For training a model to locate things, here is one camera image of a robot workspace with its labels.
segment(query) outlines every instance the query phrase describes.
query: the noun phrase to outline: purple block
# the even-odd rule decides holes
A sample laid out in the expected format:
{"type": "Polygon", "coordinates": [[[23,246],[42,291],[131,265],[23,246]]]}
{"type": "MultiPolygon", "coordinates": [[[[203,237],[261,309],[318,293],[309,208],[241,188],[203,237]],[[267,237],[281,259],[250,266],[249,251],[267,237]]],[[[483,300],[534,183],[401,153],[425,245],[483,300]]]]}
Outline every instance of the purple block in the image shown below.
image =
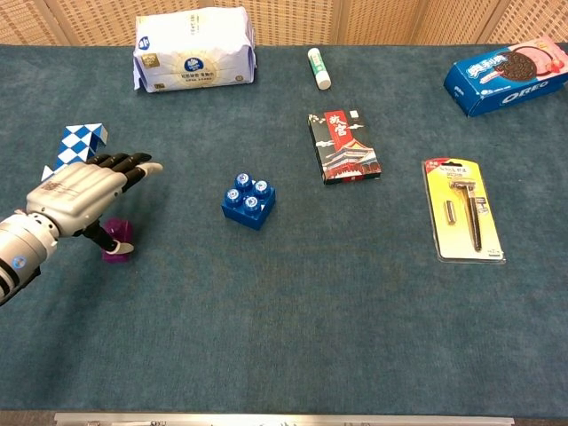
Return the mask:
{"type": "MultiPolygon", "coordinates": [[[[128,220],[113,217],[108,219],[103,227],[115,240],[132,243],[132,225],[128,220]]],[[[129,259],[130,253],[126,253],[125,255],[109,255],[107,252],[103,251],[103,260],[110,264],[128,262],[129,259]]]]}

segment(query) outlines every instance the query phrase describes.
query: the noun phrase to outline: safety razor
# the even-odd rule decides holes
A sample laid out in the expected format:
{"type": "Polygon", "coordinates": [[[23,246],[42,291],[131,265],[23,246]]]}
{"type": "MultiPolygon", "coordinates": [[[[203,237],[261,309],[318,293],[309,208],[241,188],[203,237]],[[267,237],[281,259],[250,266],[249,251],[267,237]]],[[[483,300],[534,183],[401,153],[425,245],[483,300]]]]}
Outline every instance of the safety razor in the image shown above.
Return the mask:
{"type": "Polygon", "coordinates": [[[469,228],[473,234],[473,246],[476,251],[481,250],[481,232],[479,230],[479,216],[477,215],[476,205],[476,183],[470,180],[453,180],[450,183],[452,189],[463,191],[468,199],[469,228]]]}

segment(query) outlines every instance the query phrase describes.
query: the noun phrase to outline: white glue stick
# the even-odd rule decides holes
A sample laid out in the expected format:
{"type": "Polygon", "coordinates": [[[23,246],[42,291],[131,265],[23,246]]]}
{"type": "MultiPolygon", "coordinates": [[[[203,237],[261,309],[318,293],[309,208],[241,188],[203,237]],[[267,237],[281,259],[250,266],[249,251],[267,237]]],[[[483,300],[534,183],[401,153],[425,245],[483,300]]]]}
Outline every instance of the white glue stick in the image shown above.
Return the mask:
{"type": "Polygon", "coordinates": [[[313,75],[316,77],[316,83],[320,90],[324,91],[331,86],[331,79],[327,73],[326,66],[321,58],[320,49],[313,47],[308,50],[308,59],[312,66],[313,75]]]}

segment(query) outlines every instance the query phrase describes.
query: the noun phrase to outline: teal fabric surface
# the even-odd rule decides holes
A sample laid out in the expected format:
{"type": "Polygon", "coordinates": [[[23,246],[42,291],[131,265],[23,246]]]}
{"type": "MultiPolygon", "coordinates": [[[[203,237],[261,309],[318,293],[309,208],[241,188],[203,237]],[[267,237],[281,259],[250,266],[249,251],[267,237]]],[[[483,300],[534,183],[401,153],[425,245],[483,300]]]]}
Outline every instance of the teal fabric surface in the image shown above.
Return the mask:
{"type": "Polygon", "coordinates": [[[0,408],[568,416],[568,91],[466,118],[442,86],[494,46],[258,48],[253,84],[132,89],[130,48],[0,47],[0,215],[25,207],[64,126],[163,174],[106,217],[137,251],[59,242],[0,309],[0,408]],[[358,108],[379,181],[324,186],[307,115],[358,108]],[[480,164],[508,262],[438,261],[421,161],[480,164]],[[269,180],[262,230],[226,220],[269,180]]]}

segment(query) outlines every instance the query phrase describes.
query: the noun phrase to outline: robotic arm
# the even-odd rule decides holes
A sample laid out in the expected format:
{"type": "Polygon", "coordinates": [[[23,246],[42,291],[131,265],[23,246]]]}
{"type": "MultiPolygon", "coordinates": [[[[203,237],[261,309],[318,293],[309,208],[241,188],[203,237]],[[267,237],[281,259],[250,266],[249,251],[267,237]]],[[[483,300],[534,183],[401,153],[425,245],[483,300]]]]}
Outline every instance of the robotic arm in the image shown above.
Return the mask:
{"type": "Polygon", "coordinates": [[[142,178],[162,171],[149,154],[100,154],[74,162],[28,194],[26,211],[0,222],[0,306],[40,274],[60,238],[84,235],[110,255],[134,247],[114,240],[99,218],[142,178]]]}

